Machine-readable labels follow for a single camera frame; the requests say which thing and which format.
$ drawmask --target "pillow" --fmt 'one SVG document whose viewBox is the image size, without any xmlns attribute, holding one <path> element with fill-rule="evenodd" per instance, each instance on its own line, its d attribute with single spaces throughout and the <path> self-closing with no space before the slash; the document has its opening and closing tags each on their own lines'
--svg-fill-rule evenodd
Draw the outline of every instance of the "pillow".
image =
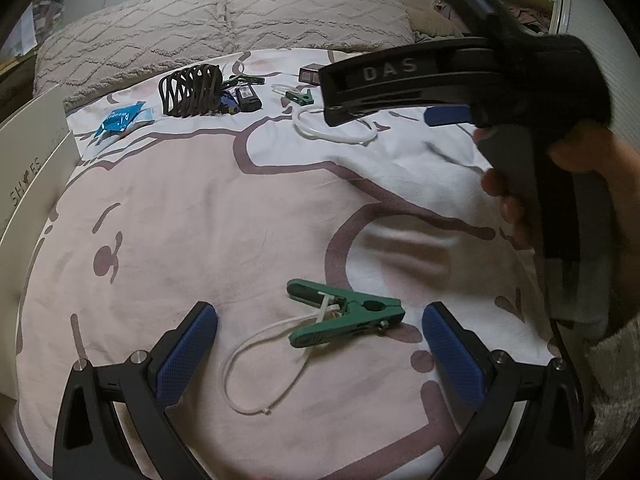
<svg viewBox="0 0 640 480">
<path fill-rule="evenodd" d="M 53 85 L 65 110 L 174 68 L 232 52 L 223 0 L 132 0 L 53 34 L 36 61 L 34 96 Z"/>
<path fill-rule="evenodd" d="M 410 44 L 401 0 L 226 0 L 235 50 L 369 51 Z"/>
<path fill-rule="evenodd" d="M 406 6 L 412 30 L 436 38 L 437 36 L 456 36 L 462 38 L 462 31 L 435 9 Z"/>
</svg>

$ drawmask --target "cartoon print bedding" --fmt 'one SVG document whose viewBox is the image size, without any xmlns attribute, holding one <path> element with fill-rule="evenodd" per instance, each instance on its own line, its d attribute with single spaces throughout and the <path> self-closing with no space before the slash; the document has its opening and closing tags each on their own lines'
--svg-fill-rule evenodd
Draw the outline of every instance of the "cartoon print bedding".
<svg viewBox="0 0 640 480">
<path fill-rule="evenodd" d="M 216 307 L 220 328 L 170 418 L 220 480 L 425 478 L 470 417 L 421 334 L 432 301 L 490 349 L 535 364 L 552 357 L 531 255 L 514 250 L 480 189 L 487 163 L 470 124 L 430 128 L 423 108 L 379 112 L 367 146 L 294 130 L 297 105 L 271 84 L 297 86 L 299 67 L 343 56 L 259 50 L 212 60 L 225 78 L 267 79 L 254 87 L 263 102 L 254 113 L 163 117 L 157 76 L 69 116 L 81 153 L 114 108 L 146 101 L 157 120 L 81 161 L 36 247 L 15 422 L 43 473 L 51 475 L 60 400 L 78 356 L 121 362 L 151 348 L 198 300 Z M 400 298 L 404 323 L 315 349 L 271 414 L 239 415 L 220 396 L 218 366 L 259 328 L 311 309 L 287 297 L 291 278 Z M 229 393 L 259 404 L 301 352 L 285 334 L 252 347 L 236 361 Z M 499 468 L 521 413 L 512 413 L 484 478 Z M 143 472 L 157 478 L 120 415 Z"/>
</svg>

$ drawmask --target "small box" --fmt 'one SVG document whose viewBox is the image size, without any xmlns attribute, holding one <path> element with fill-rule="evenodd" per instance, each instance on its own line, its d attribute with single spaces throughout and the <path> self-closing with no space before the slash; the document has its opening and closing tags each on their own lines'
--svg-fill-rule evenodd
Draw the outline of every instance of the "small box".
<svg viewBox="0 0 640 480">
<path fill-rule="evenodd" d="M 318 74 L 318 70 L 320 70 L 324 65 L 320 65 L 318 63 L 312 63 L 307 66 L 303 66 L 300 69 L 300 74 L 298 74 L 298 81 L 301 83 L 307 83 L 311 85 L 320 85 L 320 75 Z"/>
</svg>

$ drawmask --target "blue gripper pad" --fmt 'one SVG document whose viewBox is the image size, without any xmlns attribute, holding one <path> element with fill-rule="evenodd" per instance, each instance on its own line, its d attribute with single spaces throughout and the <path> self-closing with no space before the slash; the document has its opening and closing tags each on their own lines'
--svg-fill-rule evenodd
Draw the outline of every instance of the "blue gripper pad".
<svg viewBox="0 0 640 480">
<path fill-rule="evenodd" d="M 460 400 L 477 411 L 484 401 L 482 369 L 434 304 L 422 313 L 422 332 Z"/>
<path fill-rule="evenodd" d="M 429 126 L 474 123 L 471 108 L 467 105 L 435 105 L 424 111 L 424 122 Z"/>
<path fill-rule="evenodd" d="M 162 408 L 173 406 L 180 400 L 200 361 L 213 345 L 217 328 L 218 316 L 207 303 L 158 370 L 156 401 Z"/>
</svg>

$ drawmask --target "green spring clamp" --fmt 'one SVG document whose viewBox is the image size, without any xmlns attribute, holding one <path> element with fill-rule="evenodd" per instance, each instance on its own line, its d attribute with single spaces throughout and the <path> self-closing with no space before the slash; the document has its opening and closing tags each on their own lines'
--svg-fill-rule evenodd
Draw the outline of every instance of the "green spring clamp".
<svg viewBox="0 0 640 480">
<path fill-rule="evenodd" d="M 338 304 L 338 317 L 299 328 L 289 335 L 295 348 L 327 343 L 339 337 L 352 336 L 370 330 L 384 332 L 400 324 L 404 309 L 400 300 L 372 296 L 335 288 L 307 280 L 291 280 L 287 292 L 292 300 L 320 308 L 325 296 L 329 304 Z"/>
<path fill-rule="evenodd" d="M 312 105 L 314 103 L 314 98 L 311 95 L 311 90 L 309 88 L 307 88 L 306 92 L 303 94 L 290 90 L 286 91 L 284 97 L 286 97 L 289 101 L 298 103 L 301 106 Z"/>
</svg>

